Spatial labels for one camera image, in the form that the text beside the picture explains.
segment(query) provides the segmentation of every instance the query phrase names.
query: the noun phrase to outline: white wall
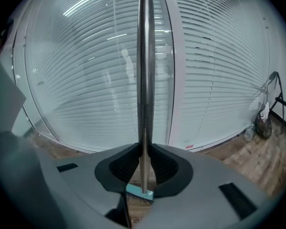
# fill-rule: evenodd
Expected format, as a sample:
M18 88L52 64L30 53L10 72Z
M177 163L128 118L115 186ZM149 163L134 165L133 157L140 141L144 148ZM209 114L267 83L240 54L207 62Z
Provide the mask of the white wall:
M283 97L286 101L286 23L279 12L269 0L257 0L262 15L265 17L265 23L268 26L267 32L269 36L270 46L270 73L278 71L283 88ZM269 91L273 91L274 83L271 84ZM269 102L274 103L275 97L280 93L277 83L276 89L269 95ZM274 111L282 117L282 105L277 103Z

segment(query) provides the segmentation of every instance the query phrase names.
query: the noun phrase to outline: metal pole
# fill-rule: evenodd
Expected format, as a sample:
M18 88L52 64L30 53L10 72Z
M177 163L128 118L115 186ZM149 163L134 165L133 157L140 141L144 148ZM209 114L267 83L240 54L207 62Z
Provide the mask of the metal pole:
M153 0L139 1L137 38L137 103L141 188L147 192L150 158L148 149L153 139L153 107L155 85L155 35Z

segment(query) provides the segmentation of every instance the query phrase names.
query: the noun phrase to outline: wooden floor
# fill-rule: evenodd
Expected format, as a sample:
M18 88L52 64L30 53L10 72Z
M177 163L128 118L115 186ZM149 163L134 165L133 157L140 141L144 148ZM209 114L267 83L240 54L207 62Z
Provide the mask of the wooden floor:
M275 196L286 187L286 128L283 134L280 134L281 124L274 118L272 118L272 128L272 135L268 140L255 135L253 140L246 142L241 134L200 153L223 161L258 184L269 196ZM84 155L79 151L55 144L36 132L28 139L36 147L47 149L53 158ZM140 186L139 168L135 171L130 183ZM151 168L148 189L153 190L155 187L156 179ZM150 201L131 194L127 194L127 203L133 226L145 216L152 205Z

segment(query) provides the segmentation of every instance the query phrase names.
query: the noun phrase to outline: red sticker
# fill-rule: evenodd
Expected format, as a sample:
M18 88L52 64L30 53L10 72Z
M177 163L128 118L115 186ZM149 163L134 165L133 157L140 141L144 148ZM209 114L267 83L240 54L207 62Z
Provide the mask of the red sticker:
M193 145L186 146L185 149L191 148L191 147L193 147L193 146L194 146L194 144L193 144Z

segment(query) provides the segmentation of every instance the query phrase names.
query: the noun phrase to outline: plastic bottle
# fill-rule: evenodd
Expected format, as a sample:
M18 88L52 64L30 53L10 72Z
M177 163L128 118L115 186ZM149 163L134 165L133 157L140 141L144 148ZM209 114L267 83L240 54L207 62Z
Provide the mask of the plastic bottle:
M244 138L247 142L251 141L254 137L254 126L251 125L246 129Z

